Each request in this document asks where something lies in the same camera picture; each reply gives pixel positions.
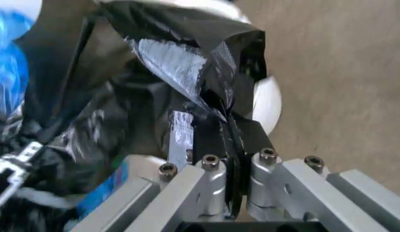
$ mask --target white bucket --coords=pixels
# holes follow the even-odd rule
[[[16,11],[29,18],[33,23],[37,21],[42,5],[43,0],[0,0],[1,10]]]

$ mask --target plastic bottle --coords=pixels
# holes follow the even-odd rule
[[[28,63],[12,40],[22,36],[32,24],[19,12],[0,9],[0,119],[6,119],[24,99]]]

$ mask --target black plastic bag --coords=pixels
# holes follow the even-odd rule
[[[82,34],[91,33],[105,18],[127,40],[116,41],[113,51],[123,54],[129,45],[146,67],[115,53],[99,63],[115,64],[112,72],[99,72],[102,67],[95,64],[97,69],[91,72],[90,66],[82,66],[87,59],[80,57],[73,60],[68,75],[55,81],[64,83],[60,89],[47,94],[37,94],[45,86],[39,84],[43,77],[33,76],[24,119],[13,124],[6,137],[0,136],[0,155],[18,152],[33,140],[48,145],[33,164],[26,188],[66,199],[92,191],[115,168],[115,159],[128,154],[167,157],[173,110],[203,120],[210,113],[226,120],[231,110],[242,116],[252,111],[253,85],[266,77],[262,31],[192,9],[112,2],[85,21]],[[77,53],[86,42],[80,40]],[[30,201],[22,194],[4,212],[27,213],[4,214],[0,231],[22,231],[27,223],[36,224],[31,231],[59,231],[75,217],[72,210],[41,202],[27,207],[21,199]]]
[[[140,61],[192,102],[221,116],[233,107],[242,115],[252,111],[250,90],[267,77],[264,32],[161,4],[119,1],[101,9]]]

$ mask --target hex socket screw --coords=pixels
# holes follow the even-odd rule
[[[307,156],[304,158],[304,162],[319,174],[323,172],[323,168],[325,167],[323,160],[317,156]]]
[[[215,155],[205,155],[201,159],[201,167],[206,171],[217,171],[219,169],[220,158]]]
[[[158,168],[160,180],[169,182],[177,175],[177,166],[173,163],[165,163]]]
[[[273,148],[263,148],[259,154],[259,160],[267,165],[273,165],[277,161],[279,155]]]

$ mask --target trash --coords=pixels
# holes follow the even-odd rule
[[[15,11],[0,9],[0,119],[5,120],[24,99],[28,64],[12,40],[23,35],[32,21]]]
[[[112,46],[98,46],[110,35],[91,32],[105,19],[126,43],[118,38]],[[190,113],[193,123],[225,121],[231,111],[251,116],[254,83],[266,77],[264,32],[206,12],[111,2],[83,25],[68,75],[54,79],[54,86],[32,76],[23,119],[15,115],[2,126],[7,133],[0,134],[0,156],[29,141],[47,148],[23,187],[33,191],[28,197],[21,189],[5,206],[0,231],[27,225],[31,231],[62,231],[80,217],[75,206],[113,173],[118,160],[129,154],[167,157],[173,111]],[[93,52],[94,60],[80,56]],[[33,200],[44,192],[62,203]],[[26,212],[6,213],[16,209]]]

